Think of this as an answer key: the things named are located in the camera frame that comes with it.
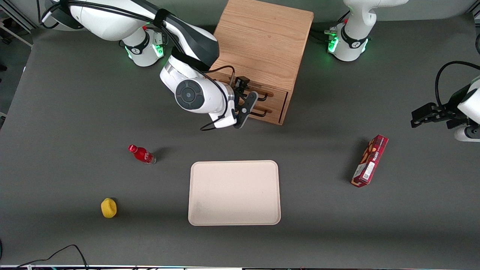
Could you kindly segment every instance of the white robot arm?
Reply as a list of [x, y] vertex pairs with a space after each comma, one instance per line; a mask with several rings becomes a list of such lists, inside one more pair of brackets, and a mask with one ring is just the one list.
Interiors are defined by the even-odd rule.
[[163, 48], [159, 47], [161, 33], [145, 30], [143, 26], [151, 22], [162, 28], [176, 46], [160, 78], [184, 110], [208, 113], [212, 119], [208, 125], [241, 128], [258, 99], [258, 94], [253, 93], [249, 105], [241, 108], [246, 111], [235, 114], [239, 106], [232, 87], [205, 75], [219, 56], [215, 37], [146, 0], [47, 1], [49, 5], [42, 22], [52, 15], [68, 27], [78, 29], [84, 26], [102, 39], [122, 40], [130, 58], [139, 66], [152, 65], [163, 56], [160, 51]]
[[368, 42], [368, 34], [377, 22], [377, 14], [373, 9], [403, 5], [408, 0], [343, 0], [350, 8], [347, 23], [340, 22], [325, 34], [330, 35], [331, 43], [328, 52], [339, 60], [354, 61], [364, 51]]
[[480, 142], [480, 76], [470, 84], [452, 95], [448, 103], [442, 104], [438, 94], [440, 74], [449, 65], [462, 64], [480, 70], [480, 66], [463, 61], [453, 61], [445, 64], [438, 72], [435, 80], [435, 95], [437, 104], [430, 102], [412, 112], [411, 126], [416, 128], [430, 122], [447, 121], [447, 128], [459, 127], [455, 139], [463, 142]]

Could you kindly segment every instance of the black strap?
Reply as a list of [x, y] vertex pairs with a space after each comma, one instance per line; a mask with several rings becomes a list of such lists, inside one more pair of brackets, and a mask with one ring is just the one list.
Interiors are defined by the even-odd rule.
[[368, 38], [368, 37], [366, 37], [366, 38], [363, 38], [363, 39], [354, 39], [354, 38], [349, 37], [347, 35], [347, 33], [345, 32], [345, 26], [342, 27], [341, 34], [342, 34], [343, 40], [348, 43], [348, 45], [350, 46], [351, 49], [359, 48]]
[[155, 14], [155, 19], [153, 19], [153, 25], [155, 25], [158, 28], [162, 28], [163, 26], [163, 21], [165, 18], [172, 14], [170, 11], [166, 9], [160, 9], [159, 11], [156, 12]]
[[210, 69], [210, 67], [204, 64], [202, 61], [197, 60], [191, 56], [188, 56], [183, 52], [180, 52], [179, 49], [177, 49], [177, 47], [173, 47], [172, 56], [189, 66], [197, 68], [199, 71], [208, 71]]
[[150, 44], [150, 35], [147, 32], [145, 32], [145, 39], [142, 41], [142, 43], [138, 44], [137, 46], [128, 46], [127, 44], [125, 44], [125, 47], [127, 47], [127, 49], [131, 51], [133, 54], [138, 55], [138, 54], [142, 54], [142, 52], [148, 46], [148, 44]]

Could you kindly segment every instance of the black metal handle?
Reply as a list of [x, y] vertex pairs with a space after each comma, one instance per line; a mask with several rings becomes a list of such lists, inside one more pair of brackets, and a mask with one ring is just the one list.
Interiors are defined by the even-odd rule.
[[265, 94], [265, 97], [263, 97], [263, 98], [258, 98], [258, 100], [257, 100], [257, 101], [265, 101], [265, 100], [267, 100], [267, 97], [268, 97], [268, 95], [267, 95], [267, 94]]
[[259, 114], [259, 113], [256, 113], [256, 112], [250, 112], [251, 115], [255, 115], [257, 117], [265, 117], [267, 115], [267, 111], [264, 111], [263, 114]]

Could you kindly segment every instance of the floor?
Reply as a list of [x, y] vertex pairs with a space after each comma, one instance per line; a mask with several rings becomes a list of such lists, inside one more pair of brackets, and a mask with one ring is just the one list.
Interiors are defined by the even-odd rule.
[[[28, 42], [32, 42], [30, 35], [22, 36]], [[10, 104], [22, 77], [22, 73], [30, 55], [30, 47], [13, 40], [9, 45], [0, 42], [0, 64], [8, 68], [7, 71], [0, 72], [0, 112], [8, 113]]]

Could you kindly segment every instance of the yellow sponge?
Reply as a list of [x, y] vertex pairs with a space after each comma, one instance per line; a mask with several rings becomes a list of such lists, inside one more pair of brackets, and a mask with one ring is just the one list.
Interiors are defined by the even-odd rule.
[[102, 208], [102, 214], [107, 219], [111, 219], [117, 214], [117, 204], [111, 198], [106, 198], [103, 200], [102, 204], [100, 205]]

